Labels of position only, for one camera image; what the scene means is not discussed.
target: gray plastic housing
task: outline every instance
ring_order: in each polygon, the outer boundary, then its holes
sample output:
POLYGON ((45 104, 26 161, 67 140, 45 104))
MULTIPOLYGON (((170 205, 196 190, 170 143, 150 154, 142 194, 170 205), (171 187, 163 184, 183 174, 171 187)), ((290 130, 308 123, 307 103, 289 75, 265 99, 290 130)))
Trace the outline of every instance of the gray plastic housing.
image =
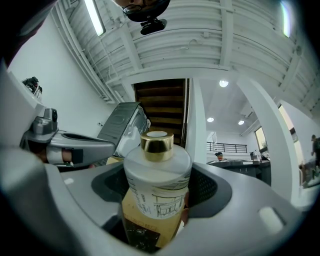
POLYGON ((121 138, 130 134, 134 127, 137 127, 140 134, 149 128, 140 102, 122 102, 113 110, 97 137, 112 142, 115 145, 114 155, 121 157, 121 154, 118 153, 118 144, 121 138))
MULTIPOLYGON (((129 185, 121 162, 59 173, 29 152, 6 148, 0 151, 0 178, 10 205, 48 245, 72 255, 146 255, 106 232, 123 218, 120 201, 129 185), (104 198, 93 189, 95 179, 98 189, 109 190, 104 198)), ((193 163, 190 181, 188 224, 155 255, 267 255, 301 221, 298 210, 256 178, 193 163), (219 197, 219 191, 229 196, 219 197), (270 232, 259 215, 265 207, 281 219, 283 227, 277 233, 270 232)))

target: white wall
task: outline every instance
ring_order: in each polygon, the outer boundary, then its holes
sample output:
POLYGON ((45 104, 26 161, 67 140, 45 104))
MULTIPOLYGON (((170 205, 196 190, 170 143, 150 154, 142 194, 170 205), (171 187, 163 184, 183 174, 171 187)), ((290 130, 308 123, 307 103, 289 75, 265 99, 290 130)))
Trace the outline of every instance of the white wall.
POLYGON ((225 144, 241 144, 246 145, 247 140, 237 133, 232 132, 216 132, 216 142, 225 144))
POLYGON ((246 149, 248 153, 253 151, 259 151, 259 146, 256 138, 256 134, 254 131, 250 132, 248 135, 244 136, 244 139, 246 141, 246 149))
POLYGON ((281 104, 293 123, 296 135, 301 144, 302 155, 306 163, 315 157, 311 156, 311 136, 314 134, 317 137, 320 137, 320 127, 315 121, 289 103, 281 101, 281 104))
POLYGON ((254 131, 250 132, 248 135, 240 136, 237 133, 232 132, 216 132, 216 140, 218 143, 226 144, 241 144, 246 145, 247 152, 253 152, 255 150, 259 151, 259 146, 254 131))
POLYGON ((18 80, 36 77, 42 103, 58 112, 61 130, 96 137, 115 105, 107 105, 79 69, 49 15, 8 68, 18 80))
POLYGON ((185 149, 192 160, 207 163, 207 133, 204 102, 199 79, 194 78, 190 87, 189 117, 185 149))

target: ceiling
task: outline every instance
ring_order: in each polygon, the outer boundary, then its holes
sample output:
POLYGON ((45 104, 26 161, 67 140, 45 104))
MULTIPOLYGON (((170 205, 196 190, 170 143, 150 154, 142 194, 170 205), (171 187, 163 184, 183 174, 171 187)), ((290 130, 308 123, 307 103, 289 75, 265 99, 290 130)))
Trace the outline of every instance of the ceiling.
MULTIPOLYGON (((106 28, 100 37, 83 0, 75 1, 77 5, 73 6, 62 0, 53 16, 57 26, 63 28, 59 31, 71 53, 79 59, 81 54, 70 43, 75 38, 78 41, 80 52, 95 73, 87 75, 100 97, 130 101, 123 78, 150 68, 174 70, 188 66, 237 71, 258 81, 272 97, 277 96, 310 115, 320 115, 314 111, 320 101, 317 57, 298 27, 292 30, 290 38, 284 36, 281 9, 274 1, 171 0, 159 16, 167 20, 167 27, 147 36, 141 35, 140 24, 124 17, 112 1, 95 1, 106 28), (71 32, 66 32, 64 24, 70 26, 71 32)), ((239 109, 244 99, 237 91, 232 84, 224 91, 215 87, 211 92, 214 103, 207 95, 204 97, 206 111, 220 109, 224 104, 222 96, 227 104, 219 113, 239 109), (230 97, 234 97, 232 102, 227 100, 230 97)), ((231 124, 236 115, 229 114, 230 120, 226 122, 231 124)))
POLYGON ((214 118, 213 122, 206 122, 207 131, 242 134, 257 120, 255 113, 248 118, 241 114, 249 102, 236 83, 221 87, 217 80, 201 79, 200 88, 205 118, 214 118))

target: bottle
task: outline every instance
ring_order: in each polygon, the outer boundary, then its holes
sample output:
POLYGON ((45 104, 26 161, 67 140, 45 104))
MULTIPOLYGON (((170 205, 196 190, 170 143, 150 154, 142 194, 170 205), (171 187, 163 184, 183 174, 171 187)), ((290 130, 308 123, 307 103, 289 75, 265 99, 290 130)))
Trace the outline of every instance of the bottle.
POLYGON ((141 135, 141 145, 124 159, 124 170, 138 209, 153 219, 179 213, 192 168, 188 152, 174 145, 174 135, 150 131, 141 135))

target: staircase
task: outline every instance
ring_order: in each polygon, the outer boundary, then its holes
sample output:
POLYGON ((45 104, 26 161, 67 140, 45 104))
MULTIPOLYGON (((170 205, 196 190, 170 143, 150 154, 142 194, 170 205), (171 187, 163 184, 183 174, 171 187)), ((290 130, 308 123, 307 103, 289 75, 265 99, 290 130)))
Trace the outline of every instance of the staircase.
POLYGON ((141 102, 151 121, 149 131, 174 134, 174 144, 186 146, 185 79, 157 80, 134 84, 135 101, 141 102))

